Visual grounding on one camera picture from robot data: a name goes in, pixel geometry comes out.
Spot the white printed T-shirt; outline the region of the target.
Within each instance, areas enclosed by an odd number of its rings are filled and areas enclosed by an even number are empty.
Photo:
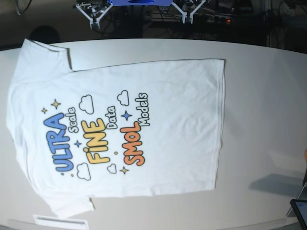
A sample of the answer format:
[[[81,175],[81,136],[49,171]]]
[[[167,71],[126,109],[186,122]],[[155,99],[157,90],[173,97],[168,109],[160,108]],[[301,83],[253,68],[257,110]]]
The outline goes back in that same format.
[[[8,91],[16,159],[53,213],[92,211],[96,197],[215,188],[223,59],[74,71],[68,54],[24,40]]]

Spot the power strip with red light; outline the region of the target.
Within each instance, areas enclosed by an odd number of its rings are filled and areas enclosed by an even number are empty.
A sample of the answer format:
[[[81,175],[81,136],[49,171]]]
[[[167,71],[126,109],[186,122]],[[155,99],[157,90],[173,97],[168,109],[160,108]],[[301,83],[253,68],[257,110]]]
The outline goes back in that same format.
[[[153,12],[150,19],[154,22],[180,22],[183,24],[196,23],[217,23],[217,24],[231,24],[232,17],[227,15],[216,14],[195,14],[190,17],[185,17],[177,13],[170,14],[166,12]]]

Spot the white paper label strip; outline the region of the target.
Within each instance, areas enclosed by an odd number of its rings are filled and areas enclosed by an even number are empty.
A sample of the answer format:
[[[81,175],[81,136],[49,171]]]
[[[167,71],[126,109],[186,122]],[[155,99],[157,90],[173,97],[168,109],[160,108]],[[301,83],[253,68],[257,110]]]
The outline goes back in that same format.
[[[68,229],[68,230],[89,230],[88,222],[81,219],[60,219],[56,217],[33,215],[36,225]]]

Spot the black tablet device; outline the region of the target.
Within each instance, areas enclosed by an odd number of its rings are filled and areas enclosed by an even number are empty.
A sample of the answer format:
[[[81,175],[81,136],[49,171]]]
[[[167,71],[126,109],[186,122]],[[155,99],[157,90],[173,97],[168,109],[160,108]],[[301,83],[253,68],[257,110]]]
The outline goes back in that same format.
[[[307,201],[292,199],[290,204],[301,228],[307,230]]]

